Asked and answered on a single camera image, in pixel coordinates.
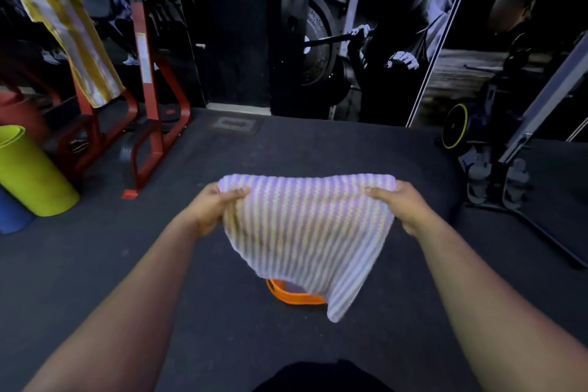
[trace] white striped towel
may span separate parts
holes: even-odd
[[[338,322],[378,258],[393,215],[364,187],[396,188],[391,175],[291,179],[228,175],[221,192],[251,193],[224,214],[231,245],[262,278],[291,282],[328,304]]]
[[[73,77],[93,107],[124,87],[82,0],[21,0],[33,22],[42,22],[68,54]]]

